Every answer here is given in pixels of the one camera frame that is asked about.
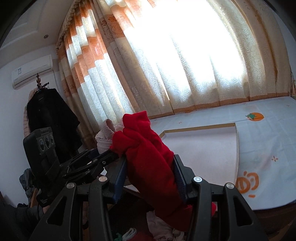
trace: camera lens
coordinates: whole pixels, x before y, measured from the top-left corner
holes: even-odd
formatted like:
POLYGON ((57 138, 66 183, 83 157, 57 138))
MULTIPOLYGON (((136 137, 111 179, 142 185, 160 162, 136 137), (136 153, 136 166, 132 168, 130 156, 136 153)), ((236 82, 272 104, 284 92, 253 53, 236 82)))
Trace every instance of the camera lens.
POLYGON ((41 150, 44 151, 45 146, 44 146, 44 141, 42 139, 40 139, 39 144, 40 144, 41 150))
POLYGON ((54 137, 52 135, 50 135, 50 142, 53 144, 54 143, 54 137))
POLYGON ((47 148, 50 147, 50 142, 49 142, 48 136, 45 137, 45 145, 47 146, 47 148))

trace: silver bolt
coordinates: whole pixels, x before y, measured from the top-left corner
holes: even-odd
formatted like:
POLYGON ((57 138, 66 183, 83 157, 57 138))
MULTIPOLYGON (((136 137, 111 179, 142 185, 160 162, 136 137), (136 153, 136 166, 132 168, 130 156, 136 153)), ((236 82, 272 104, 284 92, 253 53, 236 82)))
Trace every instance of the silver bolt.
POLYGON ((234 185, 232 183, 227 183, 226 187, 229 189, 234 189, 234 185))
POLYGON ((200 183, 200 182, 202 182, 202 178, 201 178, 201 177, 194 177, 193 180, 194 180, 196 183, 200 183))
POLYGON ((67 188, 68 188, 68 189, 71 189, 71 188, 73 188, 73 187, 75 187, 75 184, 74 184, 74 183, 68 183, 68 184, 67 184, 67 188))
POLYGON ((107 177, 105 177, 105 176, 101 176, 101 177, 99 177, 99 181, 100 182, 106 182, 107 181, 107 177))

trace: black jacket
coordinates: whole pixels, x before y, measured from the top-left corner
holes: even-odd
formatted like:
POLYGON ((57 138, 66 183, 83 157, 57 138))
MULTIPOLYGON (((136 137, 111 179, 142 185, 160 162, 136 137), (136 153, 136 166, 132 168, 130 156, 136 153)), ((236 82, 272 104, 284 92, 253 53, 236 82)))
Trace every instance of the black jacket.
POLYGON ((77 133, 78 118, 56 89, 41 89, 27 105, 30 131, 51 127, 60 163, 77 154, 82 145, 77 133))

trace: curtain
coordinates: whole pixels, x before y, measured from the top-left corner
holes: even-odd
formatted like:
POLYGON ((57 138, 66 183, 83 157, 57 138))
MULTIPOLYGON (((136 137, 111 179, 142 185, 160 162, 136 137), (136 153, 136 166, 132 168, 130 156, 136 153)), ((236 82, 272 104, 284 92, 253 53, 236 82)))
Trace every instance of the curtain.
POLYGON ((81 0, 58 55, 93 130, 124 113, 157 118, 291 86, 280 28, 255 0, 81 0))

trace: coat rack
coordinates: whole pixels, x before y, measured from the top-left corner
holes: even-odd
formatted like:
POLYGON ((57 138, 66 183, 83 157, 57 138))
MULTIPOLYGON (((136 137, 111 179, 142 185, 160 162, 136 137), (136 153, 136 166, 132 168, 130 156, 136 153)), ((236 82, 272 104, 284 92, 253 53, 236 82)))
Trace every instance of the coat rack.
POLYGON ((38 88, 38 90, 41 90, 41 89, 44 88, 45 86, 49 85, 49 82, 47 82, 47 83, 44 84, 44 85, 41 84, 41 79, 39 78, 39 74, 38 74, 38 73, 37 73, 37 75, 36 75, 36 78, 37 78, 36 82, 37 82, 37 88, 38 88))

